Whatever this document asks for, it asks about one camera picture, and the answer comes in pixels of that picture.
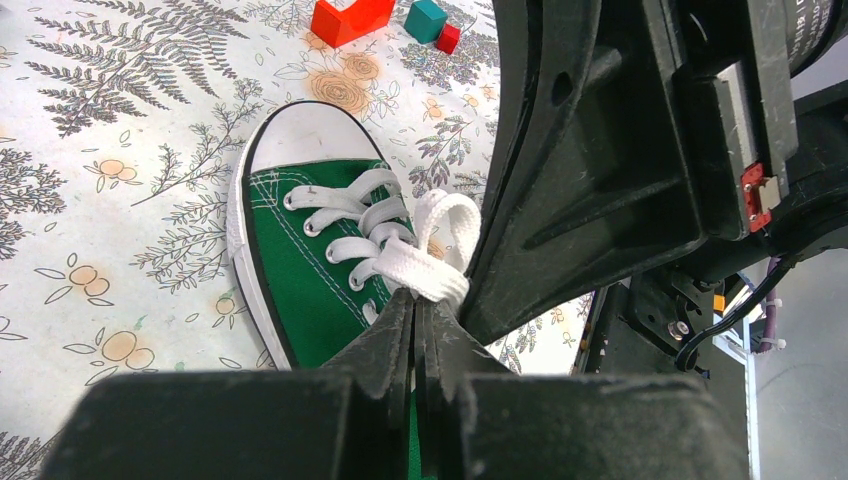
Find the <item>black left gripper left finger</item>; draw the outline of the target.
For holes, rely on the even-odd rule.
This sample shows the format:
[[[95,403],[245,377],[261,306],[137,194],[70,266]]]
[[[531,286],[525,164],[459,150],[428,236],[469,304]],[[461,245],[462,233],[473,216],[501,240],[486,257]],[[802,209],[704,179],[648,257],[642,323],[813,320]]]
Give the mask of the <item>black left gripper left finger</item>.
[[[94,386],[45,479],[403,479],[413,298],[316,369],[122,375]]]

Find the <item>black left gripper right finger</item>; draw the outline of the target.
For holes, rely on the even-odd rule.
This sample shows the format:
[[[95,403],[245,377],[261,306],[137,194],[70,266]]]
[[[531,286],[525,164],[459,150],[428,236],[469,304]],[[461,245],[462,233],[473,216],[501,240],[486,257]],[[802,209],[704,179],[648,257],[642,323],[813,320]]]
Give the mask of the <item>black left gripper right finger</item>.
[[[745,479],[719,404],[681,375],[518,375],[441,303],[415,305],[421,473],[438,479]]]

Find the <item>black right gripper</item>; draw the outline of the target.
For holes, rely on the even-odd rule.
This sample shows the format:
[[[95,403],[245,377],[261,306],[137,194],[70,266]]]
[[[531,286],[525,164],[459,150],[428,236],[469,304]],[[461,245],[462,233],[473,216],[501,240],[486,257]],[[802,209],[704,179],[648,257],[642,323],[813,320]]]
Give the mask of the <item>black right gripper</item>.
[[[663,265],[847,245],[847,87],[791,81],[843,1],[497,1],[500,108],[462,326],[488,344]]]

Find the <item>green canvas sneaker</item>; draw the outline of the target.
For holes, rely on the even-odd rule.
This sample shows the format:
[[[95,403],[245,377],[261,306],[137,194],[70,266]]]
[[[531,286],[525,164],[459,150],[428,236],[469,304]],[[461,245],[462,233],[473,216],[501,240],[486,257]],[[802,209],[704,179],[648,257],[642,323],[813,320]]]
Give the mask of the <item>green canvas sneaker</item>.
[[[478,205],[434,189],[409,210],[396,174],[344,109],[298,101],[253,133],[234,173],[227,248],[272,360],[316,368],[408,287],[457,307]]]

